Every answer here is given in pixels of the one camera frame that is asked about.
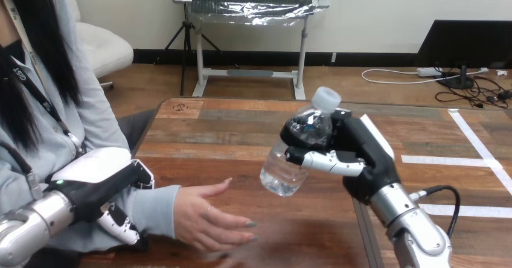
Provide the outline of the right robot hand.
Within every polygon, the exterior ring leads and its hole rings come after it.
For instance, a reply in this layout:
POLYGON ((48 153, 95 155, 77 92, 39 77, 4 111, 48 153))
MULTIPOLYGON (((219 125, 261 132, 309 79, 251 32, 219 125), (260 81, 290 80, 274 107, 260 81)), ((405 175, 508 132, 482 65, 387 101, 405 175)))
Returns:
POLYGON ((285 160, 306 170, 324 171, 343 177, 350 196, 364 205, 387 185, 400 183, 394 154, 371 132, 363 118, 337 108, 328 120, 331 129, 312 127, 294 116, 281 129, 287 146, 285 160))

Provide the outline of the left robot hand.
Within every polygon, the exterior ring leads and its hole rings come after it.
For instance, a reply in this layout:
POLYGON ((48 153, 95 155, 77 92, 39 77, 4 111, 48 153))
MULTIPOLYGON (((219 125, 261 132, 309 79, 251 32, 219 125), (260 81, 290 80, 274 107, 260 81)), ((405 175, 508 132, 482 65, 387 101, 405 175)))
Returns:
POLYGON ((51 176, 44 192, 58 191, 72 204, 74 223, 97 222, 127 245, 143 246, 144 237, 112 198, 127 187, 152 190, 153 173, 130 151, 106 147, 92 150, 51 176))

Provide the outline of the person's hand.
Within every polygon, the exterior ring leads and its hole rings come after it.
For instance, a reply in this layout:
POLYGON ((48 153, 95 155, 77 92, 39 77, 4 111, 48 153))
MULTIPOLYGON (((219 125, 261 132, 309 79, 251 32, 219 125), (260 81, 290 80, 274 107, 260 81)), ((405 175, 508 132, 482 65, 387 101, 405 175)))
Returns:
POLYGON ((246 232, 256 222, 223 212, 207 198, 224 193, 230 186, 229 177, 221 183, 180 187, 174 200, 174 238, 205 252, 231 250, 259 240, 246 232))

